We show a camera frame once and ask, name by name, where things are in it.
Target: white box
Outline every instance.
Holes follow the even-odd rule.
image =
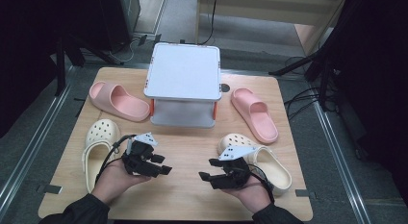
[[[157,43],[144,86],[155,125],[211,128],[221,99],[219,49]]]

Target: white lid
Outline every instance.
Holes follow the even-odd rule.
[[[167,100],[218,101],[221,98],[219,49],[157,43],[144,95]]]

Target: wooden table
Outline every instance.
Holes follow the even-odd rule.
[[[144,69],[104,67],[99,70],[95,81],[121,84],[130,94],[149,102],[143,95],[146,75],[147,71]],[[159,175],[148,183],[128,189],[112,203],[110,219],[251,220],[252,213],[238,199],[212,189],[198,175],[199,171],[212,175],[223,173],[220,168],[210,166],[208,159],[217,158],[217,144],[224,136],[239,133],[256,140],[230,102],[230,94],[234,88],[247,87],[268,104],[279,131],[278,140],[270,148],[293,177],[291,189],[276,198],[276,205],[287,209],[301,220],[310,220],[313,212],[309,198],[296,197],[294,193],[295,189],[305,189],[306,186],[276,79],[222,74],[222,82],[231,90],[222,93],[218,102],[216,125],[212,129],[154,126],[148,118],[138,123],[131,122],[102,112],[87,100],[50,183],[63,187],[63,190],[60,194],[45,194],[38,215],[44,217],[50,213],[62,212],[67,205],[87,194],[81,162],[85,137],[95,121],[109,118],[118,125],[122,135],[152,132],[159,142],[155,154],[165,156],[164,164],[173,167],[167,176]]]

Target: pink slide sandal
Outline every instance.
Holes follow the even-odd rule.
[[[263,143],[272,143],[278,138],[278,131],[268,112],[268,105],[247,88],[232,92],[231,101],[252,134]]]
[[[114,83],[94,83],[89,89],[89,99],[100,110],[131,121],[142,121],[150,114],[149,104]]]

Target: cream clog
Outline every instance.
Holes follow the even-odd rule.
[[[292,176],[267,146],[258,144],[243,135],[229,134],[219,142],[218,153],[221,154],[231,145],[255,147],[256,151],[254,153],[243,157],[246,163],[256,165],[262,169],[268,180],[274,185],[273,195],[279,196],[288,191],[292,185]],[[259,175],[263,175],[256,167],[250,166],[250,168],[257,170]]]
[[[85,139],[85,150],[82,154],[83,170],[87,179],[87,189],[91,193],[95,187],[96,175],[103,161],[112,150],[113,144],[120,139],[117,125],[110,119],[101,119],[89,128]]]

